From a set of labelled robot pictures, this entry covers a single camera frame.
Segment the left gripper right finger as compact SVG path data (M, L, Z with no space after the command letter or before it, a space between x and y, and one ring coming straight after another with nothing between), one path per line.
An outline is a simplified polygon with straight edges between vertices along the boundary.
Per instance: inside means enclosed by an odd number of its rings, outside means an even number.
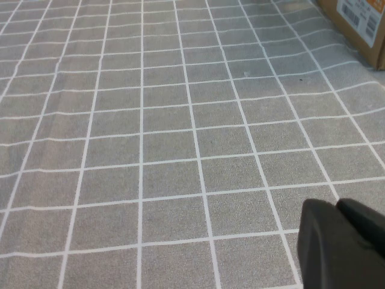
M372 208L348 198L339 199L336 208L352 224L356 231L384 256L384 215Z

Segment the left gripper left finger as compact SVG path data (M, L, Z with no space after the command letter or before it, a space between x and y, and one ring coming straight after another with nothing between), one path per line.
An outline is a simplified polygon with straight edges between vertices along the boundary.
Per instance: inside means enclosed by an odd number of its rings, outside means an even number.
M297 255L304 288L384 288L384 256L336 204L304 201Z

